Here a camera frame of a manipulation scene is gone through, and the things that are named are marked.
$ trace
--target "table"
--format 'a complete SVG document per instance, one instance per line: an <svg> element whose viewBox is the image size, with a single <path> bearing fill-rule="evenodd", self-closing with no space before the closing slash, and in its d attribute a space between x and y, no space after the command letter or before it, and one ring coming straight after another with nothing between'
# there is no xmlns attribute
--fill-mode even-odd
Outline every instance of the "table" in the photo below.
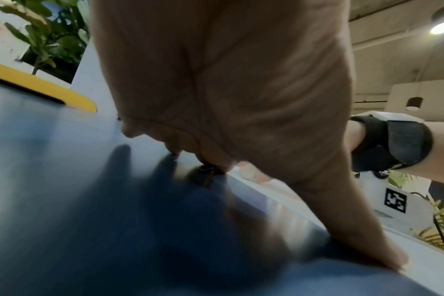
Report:
<svg viewBox="0 0 444 296"><path fill-rule="evenodd" d="M434 295L120 122L0 85L0 296Z"/></svg>

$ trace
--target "ceiling pipe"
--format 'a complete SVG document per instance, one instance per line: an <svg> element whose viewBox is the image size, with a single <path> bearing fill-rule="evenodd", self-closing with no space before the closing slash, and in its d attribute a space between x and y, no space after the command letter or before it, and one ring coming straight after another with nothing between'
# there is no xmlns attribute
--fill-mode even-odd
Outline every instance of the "ceiling pipe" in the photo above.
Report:
<svg viewBox="0 0 444 296"><path fill-rule="evenodd" d="M391 34L391 35L387 35L387 36L383 36L383 37L378 37L378 38L367 40L367 41L364 41L364 42L355 43L355 44L352 45L352 49L354 51L358 51L358 50L362 50L362 49L365 49L365 48L368 48L368 47L372 47L372 46L388 43L388 42L391 42L391 41L394 41L394 40L403 39L403 38L406 38L406 37L409 37L409 36L414 36L414 35L418 35L418 34L428 33L433 28L433 26L434 25L427 25L427 26L416 28L416 29L408 29L406 31L394 33L394 34Z"/></svg>

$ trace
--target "yellow object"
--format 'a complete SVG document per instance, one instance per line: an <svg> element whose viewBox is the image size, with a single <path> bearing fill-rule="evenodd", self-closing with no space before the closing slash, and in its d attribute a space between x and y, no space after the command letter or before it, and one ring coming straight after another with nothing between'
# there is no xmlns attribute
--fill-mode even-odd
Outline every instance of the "yellow object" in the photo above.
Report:
<svg viewBox="0 0 444 296"><path fill-rule="evenodd" d="M1 64L0 79L20 87L30 89L37 93L59 99L66 105L81 108L90 112L97 112L97 106L87 97L52 82L38 78L34 75L27 74Z"/></svg>

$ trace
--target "concrete ceiling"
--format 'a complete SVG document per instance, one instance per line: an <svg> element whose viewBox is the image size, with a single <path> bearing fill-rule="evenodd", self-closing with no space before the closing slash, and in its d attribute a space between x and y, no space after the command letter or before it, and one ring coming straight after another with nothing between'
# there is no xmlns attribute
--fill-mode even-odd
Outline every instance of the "concrete ceiling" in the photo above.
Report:
<svg viewBox="0 0 444 296"><path fill-rule="evenodd" d="M430 24L444 0L351 0L352 43ZM444 34L420 34L354 52L354 109L383 109L394 84L444 79Z"/></svg>

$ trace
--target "human hand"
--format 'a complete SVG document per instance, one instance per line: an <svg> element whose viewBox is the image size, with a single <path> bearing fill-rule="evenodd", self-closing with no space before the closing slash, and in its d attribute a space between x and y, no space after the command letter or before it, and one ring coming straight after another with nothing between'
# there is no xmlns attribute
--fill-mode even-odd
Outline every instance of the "human hand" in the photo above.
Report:
<svg viewBox="0 0 444 296"><path fill-rule="evenodd" d="M92 2L122 131L288 184L336 239L399 269L350 173L346 0Z"/></svg>

